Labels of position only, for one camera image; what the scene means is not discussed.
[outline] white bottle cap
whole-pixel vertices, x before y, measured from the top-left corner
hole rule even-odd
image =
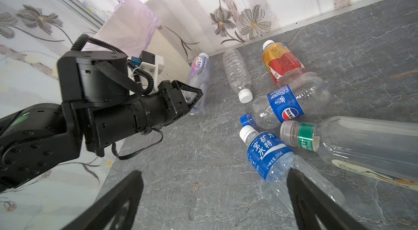
[[[239,132],[239,137],[243,140],[243,142],[245,142],[248,136],[254,131],[257,132],[257,130],[253,129],[253,127],[250,125],[243,126]]]
[[[209,59],[209,55],[207,55],[207,54],[206,54],[206,53],[204,53],[204,52],[200,53],[200,54],[199,54],[199,56],[203,56],[203,57],[206,57],[206,58],[208,58],[208,59]]]
[[[265,48],[267,47],[267,45],[274,43],[274,41],[272,41],[271,39],[269,39],[268,41],[264,42],[263,44],[263,50],[265,50]]]
[[[296,120],[283,121],[280,127],[280,139],[288,146],[298,146],[292,144],[291,132],[294,124],[298,123]]]
[[[240,90],[238,92],[238,97],[241,103],[248,103],[253,100],[253,94],[248,88]]]

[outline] transparent bottle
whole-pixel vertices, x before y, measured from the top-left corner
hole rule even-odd
[[[320,124],[285,121],[280,138],[340,168],[418,190],[418,124],[332,117]]]
[[[254,100],[252,111],[241,116],[243,126],[264,129],[303,114],[322,109],[331,100],[324,81],[314,72],[306,72],[282,88]]]
[[[229,85],[238,93],[241,103],[248,103],[253,100],[253,94],[249,90],[251,86],[251,77],[241,53],[236,49],[225,51],[222,56],[225,72]]]
[[[259,175],[270,184],[279,200],[293,213],[292,202],[287,188],[287,177],[290,168],[301,171],[319,189],[337,204],[342,205],[345,197],[330,181],[311,167],[300,156],[295,155],[291,148],[272,133],[259,133],[251,126],[244,126],[239,136],[248,146],[248,161]]]
[[[306,72],[305,66],[280,42],[263,44],[263,61],[277,87],[284,87]]]
[[[190,110],[189,114],[191,115],[203,113],[203,107],[206,101],[206,93],[208,91],[210,82],[210,70],[210,60],[206,53],[200,53],[199,56],[197,56],[191,64],[189,76],[187,77],[187,84],[192,87],[200,88],[203,92],[203,96]],[[183,91],[183,95],[186,102],[189,103],[196,96],[196,93]]]

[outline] plastic bottle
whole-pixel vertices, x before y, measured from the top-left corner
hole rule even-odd
[[[243,126],[276,128],[285,120],[320,110],[330,99],[324,81],[314,72],[307,72],[289,85],[258,97],[252,111],[241,116],[241,123]]]
[[[222,56],[222,60],[229,85],[233,91],[238,93],[239,101],[248,103],[253,100],[253,94],[249,90],[251,78],[241,53],[236,49],[227,50]]]
[[[337,204],[344,203],[344,195],[338,188],[307,164],[304,159],[295,155],[292,149],[274,134],[259,133],[247,125],[241,129],[239,136],[248,146],[247,157],[250,164],[270,184],[271,189],[290,212],[293,213],[293,208],[286,184],[290,168],[300,170]]]
[[[210,82],[210,69],[210,60],[206,53],[200,53],[199,56],[197,56],[191,64],[189,76],[187,77],[187,84],[192,87],[200,88],[203,92],[203,96],[190,110],[189,113],[191,115],[196,115],[203,112],[206,93],[208,91]],[[185,100],[190,102],[196,94],[189,91],[183,91],[183,95]]]
[[[277,87],[286,86],[306,72],[304,65],[283,43],[269,39],[264,42],[263,51],[264,64]]]
[[[340,168],[418,190],[418,124],[332,117],[320,124],[285,121],[280,138]]]

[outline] pepsi bottle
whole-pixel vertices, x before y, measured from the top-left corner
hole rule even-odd
[[[324,81],[316,73],[306,72],[288,85],[258,97],[253,102],[252,111],[241,116],[241,124],[277,128],[285,120],[320,110],[330,99]]]

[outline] robotic arm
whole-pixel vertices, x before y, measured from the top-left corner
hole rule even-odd
[[[0,192],[78,158],[83,135],[87,150],[103,157],[118,140],[175,122],[203,95],[180,81],[162,81],[158,93],[143,96],[140,82],[128,78],[126,55],[111,45],[120,52],[81,52],[87,40],[100,42],[88,37],[74,49],[75,42],[57,62],[61,105],[37,104],[0,119]],[[196,97],[187,103],[182,90]]]

